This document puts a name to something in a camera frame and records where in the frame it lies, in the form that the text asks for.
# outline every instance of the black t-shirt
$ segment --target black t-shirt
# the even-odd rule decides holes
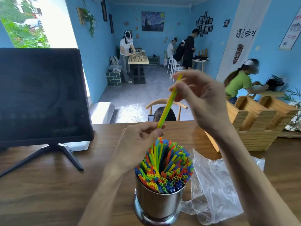
[[[187,37],[184,46],[184,60],[192,60],[193,58],[193,50],[194,48],[194,38],[192,36]]]
[[[177,47],[177,50],[173,56],[173,58],[179,62],[182,57],[183,57],[183,54],[184,54],[184,46],[181,46],[183,43],[180,43],[179,46]]]

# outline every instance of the ceiling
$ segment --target ceiling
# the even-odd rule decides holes
[[[165,5],[178,7],[191,7],[207,0],[107,0],[116,4],[127,5]]]

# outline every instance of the white curtain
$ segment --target white curtain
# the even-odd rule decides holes
[[[270,2],[240,0],[216,80],[223,82],[248,59]]]

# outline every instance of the starry night painting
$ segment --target starry night painting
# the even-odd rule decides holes
[[[165,12],[142,12],[142,31],[163,32]]]

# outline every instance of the black shorts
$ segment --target black shorts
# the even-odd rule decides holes
[[[192,67],[192,59],[183,60],[183,67]]]

